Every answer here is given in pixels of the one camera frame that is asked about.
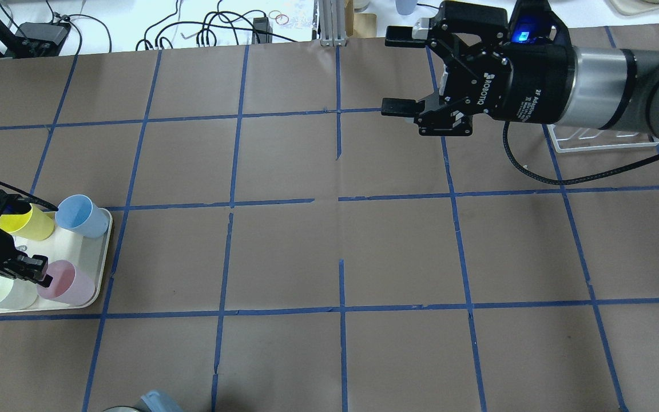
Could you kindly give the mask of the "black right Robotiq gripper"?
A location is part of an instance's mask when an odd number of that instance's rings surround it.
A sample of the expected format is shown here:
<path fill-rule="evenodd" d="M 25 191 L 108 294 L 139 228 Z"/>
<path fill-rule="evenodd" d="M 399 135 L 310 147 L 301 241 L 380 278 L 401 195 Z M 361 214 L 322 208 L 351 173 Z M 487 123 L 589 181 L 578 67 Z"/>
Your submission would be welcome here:
<path fill-rule="evenodd" d="M 387 26 L 386 46 L 428 47 L 444 62 L 434 96 L 382 99 L 382 116 L 414 119 L 423 136 L 469 136 L 476 114 L 552 124 L 573 88 L 574 47 L 548 2 L 516 2 L 510 15 L 500 7 L 442 2 L 428 27 Z"/>

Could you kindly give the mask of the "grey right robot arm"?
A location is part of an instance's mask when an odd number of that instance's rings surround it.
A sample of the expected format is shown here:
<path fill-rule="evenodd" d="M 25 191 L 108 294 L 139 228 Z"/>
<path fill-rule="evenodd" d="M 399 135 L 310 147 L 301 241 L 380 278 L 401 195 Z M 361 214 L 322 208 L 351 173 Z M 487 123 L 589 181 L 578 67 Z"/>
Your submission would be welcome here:
<path fill-rule="evenodd" d="M 500 7 L 441 2 L 413 26 L 389 26 L 385 45 L 429 49 L 444 64 L 439 89 L 385 97 L 384 116 L 423 136 L 469 136 L 471 118 L 646 133 L 659 139 L 659 50 L 573 45 L 547 1 Z"/>

